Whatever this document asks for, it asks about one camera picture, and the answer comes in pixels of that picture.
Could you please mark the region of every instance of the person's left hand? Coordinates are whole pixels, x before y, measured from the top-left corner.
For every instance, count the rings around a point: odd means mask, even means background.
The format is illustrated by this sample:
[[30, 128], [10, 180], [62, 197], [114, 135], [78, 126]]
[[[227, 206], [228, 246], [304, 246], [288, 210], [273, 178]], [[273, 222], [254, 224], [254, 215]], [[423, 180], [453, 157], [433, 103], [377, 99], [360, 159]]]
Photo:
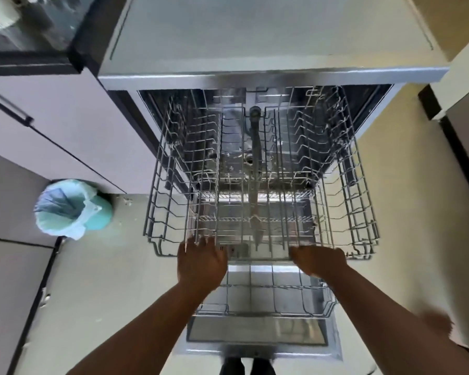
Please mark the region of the person's left hand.
[[198, 290], [206, 297], [223, 281], [227, 272], [226, 250], [216, 248], [214, 237], [200, 238], [198, 245], [194, 238], [188, 244], [181, 242], [177, 252], [177, 279], [190, 290]]

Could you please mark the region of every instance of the leg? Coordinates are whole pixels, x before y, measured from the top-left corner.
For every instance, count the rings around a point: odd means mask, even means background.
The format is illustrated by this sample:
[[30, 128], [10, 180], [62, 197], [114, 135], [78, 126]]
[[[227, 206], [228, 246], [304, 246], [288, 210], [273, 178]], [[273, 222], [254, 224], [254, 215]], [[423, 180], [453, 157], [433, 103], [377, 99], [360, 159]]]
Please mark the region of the leg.
[[219, 375], [245, 375], [245, 367], [240, 358], [225, 358]]
[[276, 375], [276, 372], [269, 360], [254, 358], [250, 375]]

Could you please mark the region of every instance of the cabinet handle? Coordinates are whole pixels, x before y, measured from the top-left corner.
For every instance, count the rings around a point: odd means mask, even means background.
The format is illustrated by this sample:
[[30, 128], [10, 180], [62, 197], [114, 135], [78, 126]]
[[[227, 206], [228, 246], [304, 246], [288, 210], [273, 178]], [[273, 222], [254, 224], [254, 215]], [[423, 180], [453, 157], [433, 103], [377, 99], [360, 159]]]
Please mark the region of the cabinet handle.
[[16, 107], [10, 101], [8, 101], [5, 97], [0, 95], [0, 110], [7, 114], [8, 116], [15, 119], [21, 125], [26, 127], [30, 127], [31, 123], [33, 122], [33, 117], [27, 115], [21, 109]]

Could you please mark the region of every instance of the dishwasher upper rack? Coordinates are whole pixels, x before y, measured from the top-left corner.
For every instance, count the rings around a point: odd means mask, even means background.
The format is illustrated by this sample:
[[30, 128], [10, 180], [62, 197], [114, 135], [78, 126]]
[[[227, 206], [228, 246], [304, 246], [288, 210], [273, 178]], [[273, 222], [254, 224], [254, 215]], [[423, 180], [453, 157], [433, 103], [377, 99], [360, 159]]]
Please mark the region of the dishwasher upper rack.
[[[304, 244], [371, 258], [379, 234], [341, 87], [160, 92], [160, 160], [144, 227], [158, 256], [175, 256], [189, 232], [214, 235], [231, 260], [288, 261], [288, 246]], [[255, 156], [249, 99], [262, 107], [257, 202], [246, 171]]]

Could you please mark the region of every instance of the tiled floor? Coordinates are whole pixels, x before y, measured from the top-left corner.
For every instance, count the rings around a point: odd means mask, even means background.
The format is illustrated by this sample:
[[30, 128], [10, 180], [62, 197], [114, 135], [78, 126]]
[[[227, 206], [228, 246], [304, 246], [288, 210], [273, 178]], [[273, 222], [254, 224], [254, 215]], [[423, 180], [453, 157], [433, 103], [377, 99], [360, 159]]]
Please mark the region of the tiled floor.
[[[449, 1], [461, 5], [460, 17], [442, 1], [440, 9], [415, 2], [454, 56], [469, 40], [469, 0], [462, 2], [464, 16], [460, 1]], [[469, 186], [439, 126], [419, 106], [420, 88], [405, 86], [359, 141], [381, 244], [372, 261], [351, 265], [411, 310], [447, 311], [456, 339], [469, 344]], [[156, 258], [141, 236], [146, 196], [131, 198], [132, 205], [119, 199], [110, 227], [63, 247], [50, 277], [52, 297], [38, 312], [19, 375], [65, 373], [175, 283], [174, 260]], [[369, 372], [373, 359], [340, 306], [336, 316], [344, 362], [280, 359], [276, 373]], [[215, 357], [174, 355], [163, 373], [219, 368]]]

